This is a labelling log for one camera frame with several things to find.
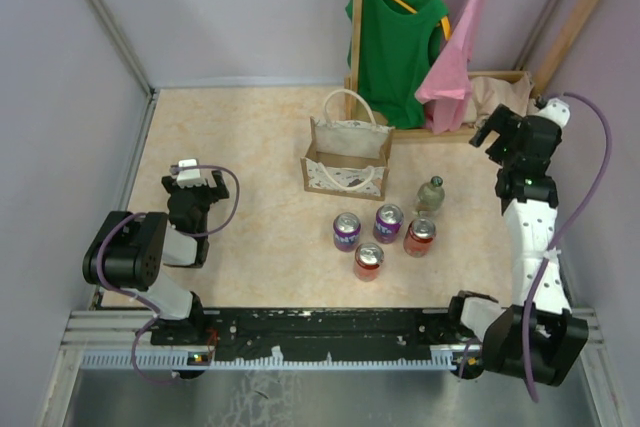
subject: gray floor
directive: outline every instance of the gray floor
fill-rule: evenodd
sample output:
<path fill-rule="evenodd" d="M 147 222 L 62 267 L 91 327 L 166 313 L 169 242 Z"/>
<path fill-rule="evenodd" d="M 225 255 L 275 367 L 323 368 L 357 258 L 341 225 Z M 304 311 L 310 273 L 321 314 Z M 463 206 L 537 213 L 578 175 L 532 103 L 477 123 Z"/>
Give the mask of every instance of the gray floor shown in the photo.
<path fill-rule="evenodd" d="M 536 405 L 521 381 L 490 373 L 458 382 L 429 372 L 219 371 L 167 387 L 83 371 L 65 426 L 599 425 L 579 363 L 562 386 L 538 391 Z"/>

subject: wall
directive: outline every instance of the wall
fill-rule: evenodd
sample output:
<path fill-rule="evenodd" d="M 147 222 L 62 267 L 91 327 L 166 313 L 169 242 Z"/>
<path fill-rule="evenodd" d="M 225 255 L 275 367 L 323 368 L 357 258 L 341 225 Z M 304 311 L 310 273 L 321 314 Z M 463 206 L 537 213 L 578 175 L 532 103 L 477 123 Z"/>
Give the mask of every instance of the wall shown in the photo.
<path fill-rule="evenodd" d="M 569 11 L 563 6 L 552 26 L 558 31 Z M 628 399 L 640 377 L 640 10 L 638 0 L 602 0 L 554 77 L 549 92 L 575 91 L 596 101 L 613 130 L 609 170 L 562 248 L 579 303 L 596 309 L 610 356 Z M 604 148 L 597 118 L 572 102 L 565 141 L 554 158 L 552 175 L 566 218 L 589 188 Z M 640 404 L 630 407 L 640 424 Z"/>
<path fill-rule="evenodd" d="M 347 1 L 106 0 L 155 86 L 340 82 Z M 510 69 L 544 2 L 488 0 L 471 67 Z"/>
<path fill-rule="evenodd" d="M 146 102 L 85 0 L 0 7 L 0 424 L 28 426 Z"/>

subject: wooden tabletop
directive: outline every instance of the wooden tabletop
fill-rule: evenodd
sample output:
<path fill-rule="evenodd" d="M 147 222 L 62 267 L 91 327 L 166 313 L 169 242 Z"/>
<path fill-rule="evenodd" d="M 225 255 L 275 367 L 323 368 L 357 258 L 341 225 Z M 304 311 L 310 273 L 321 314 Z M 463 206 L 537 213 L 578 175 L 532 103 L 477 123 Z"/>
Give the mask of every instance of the wooden tabletop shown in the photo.
<path fill-rule="evenodd" d="M 373 241 L 373 219 L 382 204 L 305 192 L 299 160 L 310 142 L 309 117 L 321 116 L 331 90 L 161 92 L 129 209 L 166 212 L 168 195 L 160 179 L 186 158 L 233 170 L 242 193 L 233 221 L 210 238 L 205 266 L 163 266 L 165 272 L 205 306 L 444 307 L 459 290 L 509 304 L 509 240 L 493 191 L 497 166 L 483 149 L 467 144 L 394 144 L 386 201 L 410 218 L 418 187 L 441 176 L 446 199 L 436 218 L 437 238 L 421 259 L 406 255 L 401 239 L 383 246 L 380 277 L 369 283 L 356 279 L 353 254 L 333 246 L 333 219 L 355 213 L 363 225 L 361 240 Z M 233 180 L 225 175 L 225 182 L 231 198 L 212 206 L 210 228 L 224 221 L 233 204 Z M 131 303 L 107 293 L 103 305 Z"/>

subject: green tank top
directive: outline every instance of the green tank top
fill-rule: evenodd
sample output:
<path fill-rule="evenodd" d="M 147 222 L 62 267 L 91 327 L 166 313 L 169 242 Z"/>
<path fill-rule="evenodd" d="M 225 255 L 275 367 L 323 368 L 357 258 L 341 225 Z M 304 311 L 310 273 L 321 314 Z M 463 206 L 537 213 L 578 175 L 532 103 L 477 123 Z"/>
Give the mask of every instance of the green tank top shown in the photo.
<path fill-rule="evenodd" d="M 358 93 L 398 129 L 422 127 L 424 108 L 414 94 L 440 52 L 447 7 L 442 0 L 362 0 Z M 352 3 L 346 7 L 352 18 Z M 351 66 L 351 47 L 348 63 Z"/>

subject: pink fabric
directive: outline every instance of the pink fabric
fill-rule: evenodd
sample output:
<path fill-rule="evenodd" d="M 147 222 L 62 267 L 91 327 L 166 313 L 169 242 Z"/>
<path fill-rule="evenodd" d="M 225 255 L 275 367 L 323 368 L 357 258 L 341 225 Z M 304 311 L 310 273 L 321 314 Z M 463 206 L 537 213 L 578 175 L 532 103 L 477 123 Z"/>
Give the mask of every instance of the pink fabric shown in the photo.
<path fill-rule="evenodd" d="M 436 134 L 457 130 L 462 125 L 471 98 L 467 65 L 483 5 L 484 0 L 467 0 L 449 42 L 416 91 L 418 101 L 428 102 L 426 127 Z"/>

